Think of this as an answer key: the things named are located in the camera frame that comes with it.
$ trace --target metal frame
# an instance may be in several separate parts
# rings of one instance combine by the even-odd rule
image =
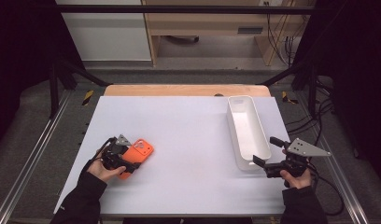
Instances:
[[[288,14],[288,15],[315,15],[315,14],[324,14],[332,12],[332,9],[329,8],[314,8],[314,7],[223,7],[223,6],[112,6],[112,5],[33,5],[30,6],[31,10],[50,12],[52,10],[59,11],[62,13],[191,13],[191,14]],[[301,61],[289,70],[286,70],[274,78],[271,78],[262,83],[262,85],[270,86],[277,82],[278,80],[292,74],[302,67],[308,66],[313,63],[313,60],[305,57],[306,61]],[[52,88],[52,95],[57,93],[57,72],[58,64],[54,64],[50,70],[50,87]],[[83,69],[78,69],[77,67],[72,66],[69,62],[61,62],[61,66],[69,68],[77,73],[80,73],[84,77],[92,80],[98,85],[107,85],[104,81],[93,77],[88,74]],[[66,91],[64,95],[61,106],[58,107],[57,95],[52,97],[52,114],[50,115],[51,119],[49,120],[45,131],[40,136],[40,139],[35,145],[35,148],[30,155],[28,161],[25,163],[21,173],[10,190],[9,194],[5,198],[4,202],[0,206],[0,223],[7,223],[9,217],[19,200],[28,180],[30,179],[40,156],[42,155],[56,125],[59,121],[61,115],[63,114],[67,101],[71,93]],[[328,143],[325,138],[322,136],[321,143],[324,148],[329,150]],[[344,194],[347,210],[352,217],[354,223],[368,223],[368,220],[358,202],[357,197],[355,196],[352,188],[350,187],[348,181],[346,180],[345,175],[343,174],[340,166],[338,165],[334,156],[327,159],[328,166],[332,172],[332,176],[337,184],[339,190]]]

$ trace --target white plastic container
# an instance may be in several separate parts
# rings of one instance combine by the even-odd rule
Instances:
[[[237,166],[241,170],[258,170],[253,155],[267,161],[272,156],[254,101],[250,96],[228,98],[227,118]]]

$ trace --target aluminum rail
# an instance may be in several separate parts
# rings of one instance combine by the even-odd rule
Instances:
[[[34,5],[33,10],[62,13],[190,13],[190,14],[277,14],[314,15],[333,12],[316,7],[238,7],[238,6],[138,6],[138,5]]]
[[[305,93],[296,91],[297,98],[300,100],[303,110],[308,113],[307,109],[307,97],[305,96]],[[318,135],[318,127],[314,126],[313,131],[314,134]],[[348,182],[345,173],[343,172],[342,168],[339,165],[339,162],[335,159],[330,146],[328,145],[327,139],[324,137],[324,134],[322,133],[320,136],[320,144],[321,147],[324,148],[326,151],[329,151],[332,155],[330,157],[325,158],[325,162],[327,162],[327,166],[330,170],[330,173],[332,175],[332,178],[335,182],[336,187],[341,192],[348,214],[353,219],[353,222],[356,224],[368,224],[368,218],[366,217],[359,200],[357,199],[356,194],[354,193],[353,189],[350,186],[350,183]]]
[[[30,157],[27,162],[22,167],[22,170],[10,189],[7,197],[4,199],[0,206],[0,224],[5,224],[9,221],[10,215],[12,214],[19,198],[21,197],[25,187],[27,186],[28,181],[33,174],[34,169],[36,168],[40,157],[42,156],[53,132],[62,117],[62,114],[65,111],[68,101],[72,95],[71,91],[64,91],[63,97],[61,99],[61,106],[56,116],[48,121],[48,124],[45,126],[45,130],[40,135],[38,141],[36,142],[33,151],[31,152]]]

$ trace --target white tabletop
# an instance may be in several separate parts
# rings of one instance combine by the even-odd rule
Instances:
[[[289,141],[275,98],[254,97],[266,138]],[[238,169],[226,118],[227,97],[102,96],[54,212],[84,164],[110,137],[144,138],[155,151],[128,179],[112,179],[101,214],[216,217],[281,214],[281,178]],[[272,158],[285,156],[270,145]]]

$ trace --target orange multimeter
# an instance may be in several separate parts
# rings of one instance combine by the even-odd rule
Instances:
[[[153,146],[144,139],[130,142],[121,134],[119,138],[108,140],[110,144],[102,152],[102,162],[106,169],[114,170],[125,166],[126,170],[119,175],[120,179],[129,177],[153,152]]]
[[[144,139],[138,139],[133,143],[129,149],[121,155],[121,158],[131,163],[142,163],[153,152],[153,146]],[[132,173],[123,172],[119,175],[120,179],[126,179]]]

